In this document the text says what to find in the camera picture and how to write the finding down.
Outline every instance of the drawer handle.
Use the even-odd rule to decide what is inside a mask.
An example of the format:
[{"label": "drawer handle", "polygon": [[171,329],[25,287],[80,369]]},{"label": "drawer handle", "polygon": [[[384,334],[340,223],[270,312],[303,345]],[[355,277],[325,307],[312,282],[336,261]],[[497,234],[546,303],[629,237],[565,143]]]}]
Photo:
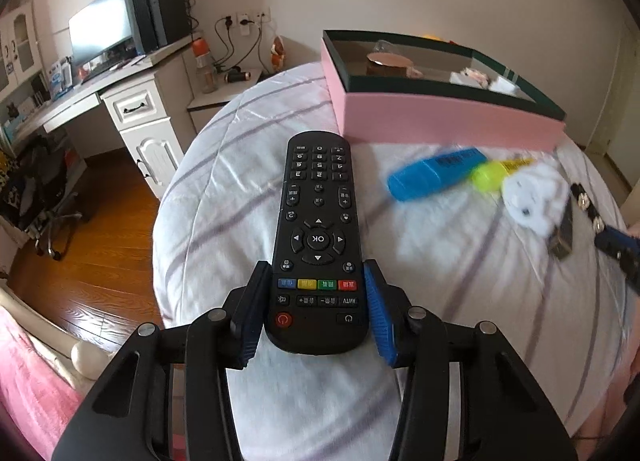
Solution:
[{"label": "drawer handle", "polygon": [[143,107],[146,107],[145,102],[140,102],[140,105],[138,107],[134,107],[132,109],[129,109],[129,108],[125,107],[122,112],[127,115],[129,113],[132,113],[133,111],[137,111],[138,109],[142,109]]}]

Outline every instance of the remote control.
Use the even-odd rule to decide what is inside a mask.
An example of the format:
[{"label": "remote control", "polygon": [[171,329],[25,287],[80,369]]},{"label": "remote control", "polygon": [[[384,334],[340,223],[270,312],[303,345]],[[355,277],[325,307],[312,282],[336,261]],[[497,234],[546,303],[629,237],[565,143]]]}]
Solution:
[{"label": "remote control", "polygon": [[369,328],[351,148],[334,133],[297,134],[284,174],[267,336],[291,353],[349,351]]}]

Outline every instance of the desk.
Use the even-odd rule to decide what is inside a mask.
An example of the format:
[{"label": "desk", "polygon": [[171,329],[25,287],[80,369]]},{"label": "desk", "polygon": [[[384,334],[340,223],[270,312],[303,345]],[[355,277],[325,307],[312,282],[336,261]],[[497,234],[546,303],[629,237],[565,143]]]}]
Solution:
[{"label": "desk", "polygon": [[180,51],[190,43],[191,35],[77,86],[27,118],[12,148],[19,150],[35,131],[50,133],[105,102],[140,172],[161,198],[195,137],[187,112],[193,92]]},{"label": "desk", "polygon": [[187,106],[187,111],[191,115],[191,120],[193,120],[193,125],[197,132],[203,130],[204,126],[209,123],[209,120],[213,118],[220,109],[258,83],[262,75],[262,70],[248,69],[247,71],[251,73],[249,80],[225,84],[222,82],[222,75],[220,75],[218,89],[213,91],[213,93],[199,93],[195,96],[193,102]]}]

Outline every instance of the white bedsheet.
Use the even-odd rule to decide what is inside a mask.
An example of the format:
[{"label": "white bedsheet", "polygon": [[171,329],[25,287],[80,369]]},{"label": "white bedsheet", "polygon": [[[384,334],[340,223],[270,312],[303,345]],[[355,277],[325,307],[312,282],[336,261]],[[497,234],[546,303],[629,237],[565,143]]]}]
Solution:
[{"label": "white bedsheet", "polygon": [[[154,288],[167,326],[222,305],[256,261],[271,261],[287,141],[307,130],[337,132],[319,64],[251,88],[195,139],[154,228]],[[497,196],[469,184],[416,202],[390,198],[391,171],[446,149],[352,147],[363,256],[375,258],[412,303],[446,321],[494,321],[574,433],[626,347],[634,305],[623,275],[596,252],[591,225],[577,210],[574,252],[558,263]],[[491,158],[514,155],[481,150]],[[557,158],[606,223],[622,228],[609,190],[578,147],[567,138]],[[251,461],[387,459],[401,380],[371,337],[347,354],[307,357],[276,349],[263,334],[248,368],[228,372],[242,453]]]}]

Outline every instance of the speaker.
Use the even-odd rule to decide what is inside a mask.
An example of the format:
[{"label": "speaker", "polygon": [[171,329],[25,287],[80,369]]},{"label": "speaker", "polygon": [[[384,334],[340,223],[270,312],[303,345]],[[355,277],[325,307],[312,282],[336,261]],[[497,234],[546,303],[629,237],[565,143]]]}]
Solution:
[{"label": "speaker", "polygon": [[139,55],[142,55],[157,50],[160,46],[148,1],[126,0],[126,3],[136,51]]},{"label": "speaker", "polygon": [[162,48],[191,33],[186,0],[147,0],[158,45]]}]

